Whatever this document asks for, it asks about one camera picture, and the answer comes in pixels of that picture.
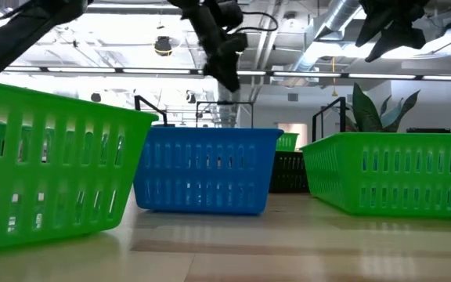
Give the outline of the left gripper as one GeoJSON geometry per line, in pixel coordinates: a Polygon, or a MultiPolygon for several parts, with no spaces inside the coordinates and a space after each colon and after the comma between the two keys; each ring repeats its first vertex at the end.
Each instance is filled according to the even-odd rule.
{"type": "Polygon", "coordinates": [[[226,79],[219,66],[218,47],[222,43],[221,34],[228,34],[244,21],[243,11],[237,0],[168,0],[181,10],[181,19],[188,20],[200,46],[206,54],[202,68],[204,76],[211,76],[230,92],[240,88],[237,73],[239,55],[248,47],[246,34],[231,34],[225,42],[224,55],[226,79]]]}

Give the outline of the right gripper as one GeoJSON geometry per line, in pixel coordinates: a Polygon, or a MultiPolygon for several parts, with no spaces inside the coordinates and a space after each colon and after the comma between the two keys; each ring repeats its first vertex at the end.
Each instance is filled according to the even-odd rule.
{"type": "MultiPolygon", "coordinates": [[[[360,5],[366,14],[366,19],[355,41],[356,47],[365,45],[390,22],[420,19],[424,7],[429,0],[360,0],[360,5]]],[[[392,23],[381,32],[381,37],[375,43],[366,62],[373,62],[385,53],[405,46],[412,49],[422,49],[426,44],[421,29],[412,28],[402,23],[392,23]]]]}

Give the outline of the blue slotted plastic basket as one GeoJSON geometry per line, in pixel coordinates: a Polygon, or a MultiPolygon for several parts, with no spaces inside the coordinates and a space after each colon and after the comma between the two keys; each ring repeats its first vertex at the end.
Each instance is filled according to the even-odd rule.
{"type": "Polygon", "coordinates": [[[134,178],[140,208],[258,215],[269,194],[277,128],[153,127],[134,178]]]}

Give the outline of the green slotted plastic basket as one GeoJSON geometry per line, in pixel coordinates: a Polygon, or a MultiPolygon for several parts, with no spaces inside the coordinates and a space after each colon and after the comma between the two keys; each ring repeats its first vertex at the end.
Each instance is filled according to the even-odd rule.
{"type": "Polygon", "coordinates": [[[298,136],[298,133],[283,133],[276,142],[276,151],[294,152],[296,149],[298,136]]]}
{"type": "Polygon", "coordinates": [[[156,120],[0,84],[0,249],[117,227],[156,120]]]}
{"type": "Polygon", "coordinates": [[[451,134],[336,133],[301,151],[310,194],[348,214],[451,219],[451,134]]]}

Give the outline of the black slotted plastic basket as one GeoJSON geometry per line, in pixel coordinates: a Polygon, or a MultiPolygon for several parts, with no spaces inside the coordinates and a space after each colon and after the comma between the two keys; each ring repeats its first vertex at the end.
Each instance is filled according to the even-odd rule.
{"type": "Polygon", "coordinates": [[[270,193],[308,193],[308,179],[302,152],[276,151],[270,193]]]}

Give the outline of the black-framed wooden shelf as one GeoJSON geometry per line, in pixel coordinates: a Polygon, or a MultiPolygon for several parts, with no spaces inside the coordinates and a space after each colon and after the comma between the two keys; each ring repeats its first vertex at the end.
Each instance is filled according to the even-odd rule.
{"type": "MultiPolygon", "coordinates": [[[[155,110],[158,114],[160,114],[164,121],[164,127],[168,127],[168,117],[167,112],[164,110],[160,110],[156,106],[154,106],[152,103],[150,103],[148,100],[144,99],[140,95],[135,95],[135,109],[137,111],[141,111],[141,103],[146,104],[150,109],[155,110]]],[[[253,102],[233,102],[233,101],[197,101],[196,102],[196,108],[195,108],[195,126],[198,126],[198,121],[200,119],[200,110],[199,106],[201,104],[207,104],[207,105],[217,105],[217,106],[240,106],[240,105],[248,105],[251,108],[251,127],[254,127],[254,103],[253,102]]],[[[311,141],[314,143],[317,140],[317,133],[316,133],[316,122],[319,116],[323,116],[324,112],[327,110],[330,110],[332,107],[337,106],[338,107],[338,114],[340,118],[340,127],[339,132],[345,131],[345,122],[346,122],[346,110],[348,109],[346,104],[346,98],[339,97],[335,99],[332,103],[329,103],[328,105],[321,107],[320,110],[315,113],[312,116],[312,138],[311,141]]]]}

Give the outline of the black yellow-banded ceiling device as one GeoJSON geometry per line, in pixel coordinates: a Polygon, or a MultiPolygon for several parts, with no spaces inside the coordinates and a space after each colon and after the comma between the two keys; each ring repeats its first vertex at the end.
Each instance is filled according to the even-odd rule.
{"type": "Polygon", "coordinates": [[[172,47],[170,37],[158,36],[154,43],[154,51],[158,56],[170,56],[172,54],[172,47]]]}

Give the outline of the long ceiling light bar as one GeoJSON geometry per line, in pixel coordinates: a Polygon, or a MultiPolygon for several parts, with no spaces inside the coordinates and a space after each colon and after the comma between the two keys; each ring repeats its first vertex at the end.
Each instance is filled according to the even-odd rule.
{"type": "MultiPolygon", "coordinates": [[[[75,74],[75,75],[106,75],[141,74],[141,75],[178,75],[203,76],[198,69],[153,69],[153,68],[114,68],[114,67],[29,67],[10,66],[6,73],[27,74],[75,74]]],[[[273,70],[239,70],[240,77],[271,77],[271,78],[337,78],[337,79],[367,79],[367,80],[402,80],[402,81],[450,81],[451,75],[426,74],[369,74],[347,72],[295,72],[273,70]]]]}

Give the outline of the green snake plant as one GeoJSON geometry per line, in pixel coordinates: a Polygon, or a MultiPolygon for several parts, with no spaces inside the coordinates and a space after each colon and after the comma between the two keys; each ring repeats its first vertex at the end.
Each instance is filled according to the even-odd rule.
{"type": "Polygon", "coordinates": [[[346,127],[351,132],[397,132],[404,116],[417,104],[420,90],[388,109],[388,96],[377,109],[371,98],[364,93],[359,84],[353,85],[352,108],[354,120],[346,117],[346,127]]]}

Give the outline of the black equipment rack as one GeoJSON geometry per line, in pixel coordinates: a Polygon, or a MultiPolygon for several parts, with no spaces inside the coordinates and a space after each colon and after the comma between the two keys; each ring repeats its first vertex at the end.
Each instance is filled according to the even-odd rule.
{"type": "Polygon", "coordinates": [[[449,128],[408,128],[406,133],[435,133],[435,134],[450,134],[451,129],[449,128]]]}

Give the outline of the silver spiral air duct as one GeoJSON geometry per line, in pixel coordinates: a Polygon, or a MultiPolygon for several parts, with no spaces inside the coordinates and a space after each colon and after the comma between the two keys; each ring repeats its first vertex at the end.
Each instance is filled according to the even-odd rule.
{"type": "Polygon", "coordinates": [[[290,67],[290,71],[312,71],[317,60],[329,56],[345,36],[345,28],[363,8],[358,0],[331,0],[328,10],[311,19],[305,31],[304,52],[290,67]]]}

